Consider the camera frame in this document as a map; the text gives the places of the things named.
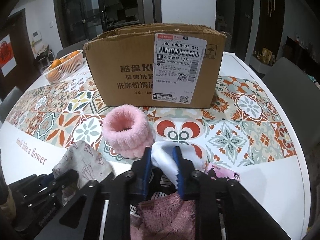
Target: tile-pattern tablecloth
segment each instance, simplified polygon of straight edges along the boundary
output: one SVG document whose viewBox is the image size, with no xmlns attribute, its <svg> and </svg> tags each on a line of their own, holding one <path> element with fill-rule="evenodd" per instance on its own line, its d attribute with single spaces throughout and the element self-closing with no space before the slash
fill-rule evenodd
<svg viewBox="0 0 320 240">
<path fill-rule="evenodd" d="M 234 167 L 296 154 L 277 110 L 256 83 L 219 76 L 211 105 L 210 109 L 141 109 L 155 140 L 192 145 L 207 162 Z M 26 92 L 6 120 L 47 143 L 68 148 L 84 140 L 109 161 L 132 163 L 101 136 L 102 120 L 111 109 L 93 78 L 84 77 Z"/>
</svg>

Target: white round table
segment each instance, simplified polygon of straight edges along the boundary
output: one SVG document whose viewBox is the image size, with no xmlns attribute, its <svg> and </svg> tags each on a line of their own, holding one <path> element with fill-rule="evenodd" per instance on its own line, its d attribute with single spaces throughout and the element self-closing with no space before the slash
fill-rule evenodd
<svg viewBox="0 0 320 240">
<path fill-rule="evenodd" d="M 233 53 L 224 52 L 221 76 L 248 79 L 258 84 L 275 106 L 294 144 L 296 155 L 267 163 L 232 167 L 241 176 L 241 184 L 266 209 L 293 240 L 306 234 L 310 214 L 310 183 L 305 158 L 298 138 L 286 114 L 261 79 Z M 85 63 L 67 80 L 90 77 Z M 28 91 L 49 85 L 41 76 Z M 24 133 L 5 121 L 0 129 L 2 169 L 7 184 L 31 174 L 49 174 L 65 153 L 65 149 L 41 141 Z M 41 154 L 42 161 L 35 162 L 26 154 L 28 150 Z M 130 169 L 130 164 L 110 162 L 116 174 Z"/>
</svg>

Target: gray patterned cloth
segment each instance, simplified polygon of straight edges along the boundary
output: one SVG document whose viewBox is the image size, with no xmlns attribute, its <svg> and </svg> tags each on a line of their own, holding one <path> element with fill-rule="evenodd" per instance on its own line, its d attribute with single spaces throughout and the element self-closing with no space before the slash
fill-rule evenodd
<svg viewBox="0 0 320 240">
<path fill-rule="evenodd" d="M 63 205 L 89 180 L 95 179 L 101 182 L 113 171 L 112 166 L 103 159 L 101 153 L 84 141 L 77 141 L 68 148 L 59 163 L 52 169 L 54 178 L 59 177 L 70 169 L 78 172 L 79 179 L 77 183 L 66 187 L 62 191 Z"/>
</svg>

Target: white cloth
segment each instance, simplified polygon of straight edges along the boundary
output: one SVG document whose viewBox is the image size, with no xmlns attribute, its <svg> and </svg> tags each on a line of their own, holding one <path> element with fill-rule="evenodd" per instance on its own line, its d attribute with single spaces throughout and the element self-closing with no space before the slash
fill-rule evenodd
<svg viewBox="0 0 320 240">
<path fill-rule="evenodd" d="M 151 162 L 154 166 L 160 168 L 162 172 L 177 188 L 178 184 L 178 166 L 172 158 L 173 148 L 179 146 L 184 159 L 190 160 L 196 170 L 204 171 L 205 163 L 200 159 L 192 145 L 181 144 L 172 141 L 158 141 L 151 148 Z"/>
<path fill-rule="evenodd" d="M 68 148 L 60 162 L 52 169 L 54 178 L 59 177 L 70 169 L 78 172 L 79 179 L 77 184 L 70 185 L 62 191 L 62 203 L 64 205 L 89 180 L 103 181 L 112 171 L 112 166 L 103 159 L 101 153 L 97 152 L 89 144 L 84 141 L 77 141 Z"/>
</svg>

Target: small package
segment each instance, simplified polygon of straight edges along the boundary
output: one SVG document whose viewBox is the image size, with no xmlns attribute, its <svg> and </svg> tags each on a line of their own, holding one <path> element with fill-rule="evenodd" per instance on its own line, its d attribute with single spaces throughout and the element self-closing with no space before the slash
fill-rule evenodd
<svg viewBox="0 0 320 240">
<path fill-rule="evenodd" d="M 213 163 L 209 163 L 205 170 L 205 174 L 207 174 L 211 179 L 226 178 L 227 181 L 229 179 L 235 179 L 240 182 L 240 175 L 238 173 L 227 168 L 214 165 Z"/>
</svg>

